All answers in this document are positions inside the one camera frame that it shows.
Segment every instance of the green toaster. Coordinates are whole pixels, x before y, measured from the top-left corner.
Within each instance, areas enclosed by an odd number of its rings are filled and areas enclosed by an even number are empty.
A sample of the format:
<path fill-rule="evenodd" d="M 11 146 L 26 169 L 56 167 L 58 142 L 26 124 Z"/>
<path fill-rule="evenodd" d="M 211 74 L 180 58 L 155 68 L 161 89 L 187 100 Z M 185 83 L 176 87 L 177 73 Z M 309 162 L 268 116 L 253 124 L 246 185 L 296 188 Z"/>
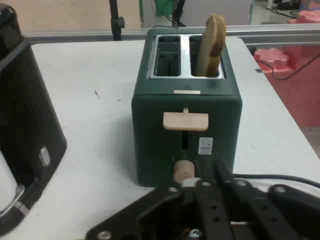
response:
<path fill-rule="evenodd" d="M 205 28 L 151 29 L 132 98 L 138 183 L 174 179 L 175 164 L 223 161 L 233 171 L 242 99 L 228 49 L 215 77 L 194 75 Z"/>

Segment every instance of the bread slice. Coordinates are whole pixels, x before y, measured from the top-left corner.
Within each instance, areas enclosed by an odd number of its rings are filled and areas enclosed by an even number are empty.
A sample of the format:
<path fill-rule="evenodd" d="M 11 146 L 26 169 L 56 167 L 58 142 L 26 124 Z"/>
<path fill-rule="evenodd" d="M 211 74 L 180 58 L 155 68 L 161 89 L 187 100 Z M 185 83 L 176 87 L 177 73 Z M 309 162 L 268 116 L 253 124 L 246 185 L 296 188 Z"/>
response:
<path fill-rule="evenodd" d="M 215 77 L 217 75 L 220 56 L 226 43 L 226 31 L 226 21 L 223 16 L 212 14 L 208 18 L 196 61 L 196 76 Z"/>

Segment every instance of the white table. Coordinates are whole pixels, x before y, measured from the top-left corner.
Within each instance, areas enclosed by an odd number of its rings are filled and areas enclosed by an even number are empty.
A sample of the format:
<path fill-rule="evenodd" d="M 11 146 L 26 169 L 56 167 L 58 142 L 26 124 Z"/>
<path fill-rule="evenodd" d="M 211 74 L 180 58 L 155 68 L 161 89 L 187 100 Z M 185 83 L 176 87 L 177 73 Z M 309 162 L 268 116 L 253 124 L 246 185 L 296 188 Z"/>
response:
<path fill-rule="evenodd" d="M 151 190 L 136 184 L 131 116 L 143 47 L 144 41 L 32 46 L 68 147 L 40 200 L 4 240 L 83 239 Z M 236 37 L 227 38 L 227 48 L 243 99 L 234 172 L 320 182 L 320 160 L 248 49 Z"/>

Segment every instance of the white cup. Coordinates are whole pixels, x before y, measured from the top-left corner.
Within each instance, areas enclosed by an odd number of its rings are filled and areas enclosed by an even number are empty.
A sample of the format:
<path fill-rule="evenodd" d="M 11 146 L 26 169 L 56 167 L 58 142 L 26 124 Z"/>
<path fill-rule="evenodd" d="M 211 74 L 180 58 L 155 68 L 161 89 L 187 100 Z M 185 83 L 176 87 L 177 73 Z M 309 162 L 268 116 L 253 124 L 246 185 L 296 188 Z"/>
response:
<path fill-rule="evenodd" d="M 17 182 L 0 151 L 0 212 L 14 199 Z"/>

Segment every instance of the metal rail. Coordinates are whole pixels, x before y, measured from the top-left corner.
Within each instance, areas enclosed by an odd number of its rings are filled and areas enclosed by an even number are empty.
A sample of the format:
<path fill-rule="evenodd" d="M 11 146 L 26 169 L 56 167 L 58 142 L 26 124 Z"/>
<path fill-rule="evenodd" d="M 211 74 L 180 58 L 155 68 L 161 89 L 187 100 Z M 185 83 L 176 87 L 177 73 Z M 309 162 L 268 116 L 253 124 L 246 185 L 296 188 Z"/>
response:
<path fill-rule="evenodd" d="M 123 30 L 124 41 L 144 40 L 149 28 Z M 31 44 L 112 41 L 111 30 L 24 32 Z M 320 45 L 320 24 L 271 24 L 228 26 L 228 36 L 241 38 L 249 46 Z"/>

